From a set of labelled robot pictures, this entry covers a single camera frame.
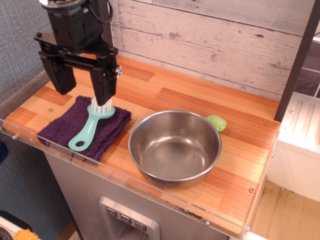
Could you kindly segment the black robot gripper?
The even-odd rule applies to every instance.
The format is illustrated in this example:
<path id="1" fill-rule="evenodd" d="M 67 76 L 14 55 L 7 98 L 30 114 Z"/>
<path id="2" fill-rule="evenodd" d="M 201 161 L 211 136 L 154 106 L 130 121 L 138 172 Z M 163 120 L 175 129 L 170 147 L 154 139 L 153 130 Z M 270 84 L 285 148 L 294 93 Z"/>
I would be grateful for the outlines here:
<path id="1" fill-rule="evenodd" d="M 98 106 L 116 94 L 117 78 L 122 68 L 117 64 L 118 50 L 102 39 L 103 21 L 99 7 L 45 7 L 51 32 L 37 32 L 40 59 L 56 91 L 66 95 L 76 87 L 73 68 L 88 71 L 89 65 L 78 59 L 82 53 L 109 59 L 106 68 L 94 67 L 91 82 Z"/>

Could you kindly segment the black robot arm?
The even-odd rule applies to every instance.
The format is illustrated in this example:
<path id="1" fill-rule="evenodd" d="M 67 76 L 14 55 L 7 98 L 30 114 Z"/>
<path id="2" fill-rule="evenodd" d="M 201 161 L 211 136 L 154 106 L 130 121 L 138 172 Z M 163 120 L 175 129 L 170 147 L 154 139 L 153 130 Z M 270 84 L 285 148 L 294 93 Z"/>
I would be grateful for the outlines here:
<path id="1" fill-rule="evenodd" d="M 121 67 L 113 45 L 109 0 L 42 0 L 52 32 L 38 32 L 43 67 L 55 89 L 65 95 L 76 87 L 73 69 L 88 71 L 94 95 L 103 106 L 116 94 Z"/>

